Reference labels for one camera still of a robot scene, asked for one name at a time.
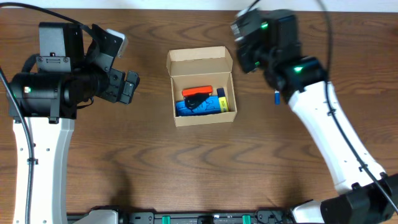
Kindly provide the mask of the blue whiteboard marker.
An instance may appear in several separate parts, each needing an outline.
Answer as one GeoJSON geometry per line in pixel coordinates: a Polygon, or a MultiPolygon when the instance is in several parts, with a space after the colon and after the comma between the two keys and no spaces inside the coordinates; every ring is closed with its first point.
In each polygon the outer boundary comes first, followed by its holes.
{"type": "Polygon", "coordinates": [[[274,92],[274,102],[276,105],[280,104],[280,93],[277,90],[274,92]]]}

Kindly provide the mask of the red stapler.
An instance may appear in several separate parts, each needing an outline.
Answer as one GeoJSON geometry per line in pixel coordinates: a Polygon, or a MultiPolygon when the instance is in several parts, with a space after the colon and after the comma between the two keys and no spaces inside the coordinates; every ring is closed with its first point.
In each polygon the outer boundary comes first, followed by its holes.
{"type": "Polygon", "coordinates": [[[211,95],[212,93],[213,93],[213,87],[211,85],[199,86],[199,87],[195,87],[195,88],[187,88],[187,89],[182,90],[182,96],[184,98],[193,96],[196,94],[211,95]]]}

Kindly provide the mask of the brown cardboard box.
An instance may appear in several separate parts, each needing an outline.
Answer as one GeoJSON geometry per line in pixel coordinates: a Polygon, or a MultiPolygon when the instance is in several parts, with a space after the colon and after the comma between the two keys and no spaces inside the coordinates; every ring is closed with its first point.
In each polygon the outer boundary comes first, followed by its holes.
{"type": "Polygon", "coordinates": [[[233,85],[233,59],[225,46],[179,49],[168,52],[167,70],[172,87],[174,121],[177,127],[234,121],[237,106],[233,85]],[[210,86],[209,101],[220,104],[217,89],[222,88],[228,110],[201,115],[180,115],[177,104],[184,105],[183,91],[210,86]]]}

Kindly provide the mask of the yellow highlighter pen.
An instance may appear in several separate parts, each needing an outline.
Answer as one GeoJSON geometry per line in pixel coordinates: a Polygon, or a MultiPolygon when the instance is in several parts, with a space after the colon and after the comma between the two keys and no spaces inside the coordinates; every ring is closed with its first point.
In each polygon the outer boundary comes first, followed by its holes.
{"type": "Polygon", "coordinates": [[[222,113],[229,112],[229,106],[224,92],[224,88],[217,89],[218,101],[222,113]]]}

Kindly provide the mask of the black correction tape dispenser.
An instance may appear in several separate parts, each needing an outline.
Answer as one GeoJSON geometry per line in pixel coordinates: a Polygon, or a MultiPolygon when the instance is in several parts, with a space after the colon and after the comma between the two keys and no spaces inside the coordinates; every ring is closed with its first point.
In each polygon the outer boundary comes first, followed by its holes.
{"type": "Polygon", "coordinates": [[[190,110],[194,110],[195,108],[199,107],[204,101],[206,101],[209,97],[210,95],[206,93],[197,93],[195,95],[187,96],[184,99],[185,106],[190,110]]]}

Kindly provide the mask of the blue plastic block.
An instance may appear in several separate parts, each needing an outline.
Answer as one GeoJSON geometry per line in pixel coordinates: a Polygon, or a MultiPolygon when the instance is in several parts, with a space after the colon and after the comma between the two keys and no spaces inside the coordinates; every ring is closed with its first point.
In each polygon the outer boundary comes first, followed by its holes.
{"type": "Polygon", "coordinates": [[[188,109],[184,101],[175,104],[177,116],[201,116],[221,113],[220,103],[217,96],[210,96],[195,109],[188,109]]]}

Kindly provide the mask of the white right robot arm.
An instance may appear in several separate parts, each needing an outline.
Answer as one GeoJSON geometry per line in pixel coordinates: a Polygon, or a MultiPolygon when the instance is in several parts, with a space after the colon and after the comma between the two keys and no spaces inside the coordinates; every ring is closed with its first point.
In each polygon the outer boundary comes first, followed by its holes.
{"type": "Polygon", "coordinates": [[[367,151],[344,114],[328,72],[302,53],[294,12],[241,11],[231,29],[245,73],[266,82],[298,116],[317,145],[338,196],[289,210],[294,223],[381,223],[397,213],[397,176],[367,151]]]}

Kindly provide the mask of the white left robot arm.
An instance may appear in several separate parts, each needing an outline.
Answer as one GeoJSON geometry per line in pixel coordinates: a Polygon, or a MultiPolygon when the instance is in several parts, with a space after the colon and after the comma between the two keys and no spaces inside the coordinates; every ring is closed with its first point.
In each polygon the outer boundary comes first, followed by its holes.
{"type": "Polygon", "coordinates": [[[78,110],[95,98],[129,104],[136,72],[113,68],[124,34],[97,25],[41,22],[40,52],[9,84],[17,143],[14,223],[66,223],[67,157],[78,110]]]}

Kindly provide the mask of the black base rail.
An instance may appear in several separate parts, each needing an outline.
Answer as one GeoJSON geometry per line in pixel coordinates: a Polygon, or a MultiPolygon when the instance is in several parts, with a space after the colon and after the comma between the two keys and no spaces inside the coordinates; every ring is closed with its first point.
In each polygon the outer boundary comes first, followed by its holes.
{"type": "Polygon", "coordinates": [[[159,213],[154,210],[131,212],[116,206],[94,207],[85,214],[68,214],[68,223],[127,223],[127,224],[269,224],[294,223],[289,212],[283,209],[257,211],[209,211],[159,213]]]}

